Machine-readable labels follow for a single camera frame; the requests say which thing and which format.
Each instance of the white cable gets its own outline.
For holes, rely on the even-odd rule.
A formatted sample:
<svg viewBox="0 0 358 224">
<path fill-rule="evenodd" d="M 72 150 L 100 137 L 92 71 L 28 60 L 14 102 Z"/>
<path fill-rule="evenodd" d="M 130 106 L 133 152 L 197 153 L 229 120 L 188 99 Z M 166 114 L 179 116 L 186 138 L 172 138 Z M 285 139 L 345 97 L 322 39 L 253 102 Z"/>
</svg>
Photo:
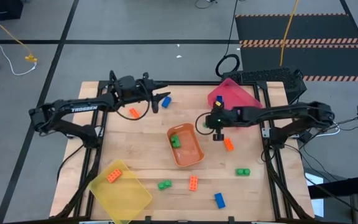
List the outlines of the white cable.
<svg viewBox="0 0 358 224">
<path fill-rule="evenodd" d="M 323 137 L 323 136 L 332 136 L 332 135 L 336 135 L 337 133 L 339 133 L 341 131 L 341 129 L 339 128 L 339 125 L 335 123 L 334 121 L 334 124 L 336 125 L 335 129 L 336 129 L 336 132 L 334 133 L 327 133 L 327 134 L 319 134 L 317 135 L 316 137 Z"/>
<path fill-rule="evenodd" d="M 33 66 L 30 70 L 28 70 L 28 71 L 26 71 L 26 72 L 23 72 L 23 73 L 16 73 L 16 72 L 13 70 L 13 66 L 12 66 L 11 60 L 9 59 L 9 57 L 6 56 L 6 54 L 5 54 L 5 52 L 4 52 L 4 49 L 2 48 L 1 44 L 0 44 L 0 49 L 1 49 L 2 54 L 5 56 L 6 60 L 9 62 L 9 65 L 11 66 L 11 71 L 12 71 L 13 75 L 25 75 L 25 74 L 27 74 L 27 73 L 29 73 L 29 72 L 35 70 L 35 68 L 36 68 L 36 66 L 37 66 L 37 62 L 34 62 L 34 66 Z"/>
</svg>

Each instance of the orange lego brick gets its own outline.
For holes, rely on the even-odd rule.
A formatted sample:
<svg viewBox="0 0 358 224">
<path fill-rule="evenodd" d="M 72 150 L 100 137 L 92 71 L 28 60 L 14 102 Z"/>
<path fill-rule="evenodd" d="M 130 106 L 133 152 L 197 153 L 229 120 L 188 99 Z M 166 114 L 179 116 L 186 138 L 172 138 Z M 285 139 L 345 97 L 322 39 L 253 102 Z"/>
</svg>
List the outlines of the orange lego brick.
<svg viewBox="0 0 358 224">
<path fill-rule="evenodd" d="M 226 149 L 228 151 L 233 151 L 234 150 L 234 146 L 233 146 L 233 143 L 231 142 L 230 139 L 224 139 L 224 145 L 226 146 Z"/>
<path fill-rule="evenodd" d="M 133 115 L 133 117 L 139 118 L 139 113 L 135 110 L 135 108 L 131 108 L 131 109 L 129 110 L 129 112 L 131 112 L 131 114 Z"/>
<path fill-rule="evenodd" d="M 190 176 L 190 184 L 189 190 L 196 191 L 198 185 L 198 177 L 197 176 Z"/>
<path fill-rule="evenodd" d="M 112 183 L 121 175 L 121 171 L 119 169 L 114 170 L 110 175 L 107 176 L 107 180 Z"/>
</svg>

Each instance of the yellow tray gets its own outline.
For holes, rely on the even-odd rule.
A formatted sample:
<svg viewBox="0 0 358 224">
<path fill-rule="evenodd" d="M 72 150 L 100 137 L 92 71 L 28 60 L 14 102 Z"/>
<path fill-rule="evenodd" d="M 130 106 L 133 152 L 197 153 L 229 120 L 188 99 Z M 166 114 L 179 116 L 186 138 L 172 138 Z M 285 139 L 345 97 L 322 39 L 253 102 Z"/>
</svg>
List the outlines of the yellow tray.
<svg viewBox="0 0 358 224">
<path fill-rule="evenodd" d="M 113 182 L 107 176 L 119 169 L 121 175 Z M 152 196 L 122 160 L 114 161 L 89 183 L 90 189 L 116 224 L 128 224 L 151 201 Z"/>
</svg>

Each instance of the orange and black striped edge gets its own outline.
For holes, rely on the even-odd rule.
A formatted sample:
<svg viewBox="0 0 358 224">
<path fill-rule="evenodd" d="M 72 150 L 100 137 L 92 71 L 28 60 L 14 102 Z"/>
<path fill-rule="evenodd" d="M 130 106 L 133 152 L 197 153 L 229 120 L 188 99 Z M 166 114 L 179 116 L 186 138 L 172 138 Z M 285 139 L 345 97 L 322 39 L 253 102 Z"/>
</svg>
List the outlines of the orange and black striped edge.
<svg viewBox="0 0 358 224">
<path fill-rule="evenodd" d="M 283 44 L 283 40 L 240 40 L 240 44 Z M 287 39 L 285 44 L 358 44 L 358 38 Z"/>
<path fill-rule="evenodd" d="M 303 13 L 303 14 L 294 14 L 294 16 L 345 16 L 346 13 Z M 290 16 L 290 14 L 244 14 L 236 15 L 236 18 L 239 17 L 264 17 L 264 16 Z"/>
<path fill-rule="evenodd" d="M 358 76 L 319 76 L 305 75 L 304 81 L 358 82 Z"/>
<path fill-rule="evenodd" d="M 251 47 L 282 47 L 282 44 L 243 44 L 242 48 Z M 287 44 L 286 48 L 319 48 L 319 49 L 358 49 L 358 44 Z"/>
</svg>

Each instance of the concrete floor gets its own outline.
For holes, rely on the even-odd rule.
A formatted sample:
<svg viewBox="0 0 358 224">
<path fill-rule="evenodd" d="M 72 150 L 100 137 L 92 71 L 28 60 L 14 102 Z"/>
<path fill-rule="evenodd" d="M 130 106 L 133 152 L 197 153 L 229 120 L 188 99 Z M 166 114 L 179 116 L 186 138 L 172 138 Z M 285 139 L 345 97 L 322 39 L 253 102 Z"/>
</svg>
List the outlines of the concrete floor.
<svg viewBox="0 0 358 224">
<path fill-rule="evenodd" d="M 20 39 L 58 40 L 73 0 L 32 0 L 25 4 L 22 19 L 4 21 Z M 347 0 L 358 25 L 358 0 Z M 152 40 L 227 39 L 234 0 L 218 1 L 209 9 L 194 7 L 194 0 L 80 0 L 68 39 Z M 238 14 L 290 13 L 293 0 L 246 0 Z M 298 13 L 344 12 L 338 0 L 302 0 Z M 0 32 L 0 39 L 9 37 Z M 236 28 L 233 39 L 237 39 Z M 27 110 L 38 101 L 56 45 L 30 45 L 39 58 L 36 71 L 15 77 L 0 52 L 0 204 L 16 163 L 30 121 Z M 231 45 L 229 53 L 238 53 Z M 16 72 L 32 65 L 24 62 L 26 51 L 4 45 Z M 219 80 L 214 74 L 225 45 L 65 45 L 47 100 L 76 98 L 82 81 L 105 80 L 113 69 L 121 77 L 140 77 L 149 72 L 156 80 Z M 319 100 L 333 107 L 336 120 L 356 116 L 358 83 L 306 82 L 302 101 Z M 344 128 L 353 127 L 346 124 Z M 67 140 L 59 135 L 35 135 L 25 160 L 5 222 L 47 218 L 55 191 L 57 169 Z M 316 138 L 307 147 L 331 173 L 358 176 L 358 131 Z M 308 159 L 314 168 L 322 170 Z M 351 166 L 345 161 L 354 161 Z"/>
</svg>

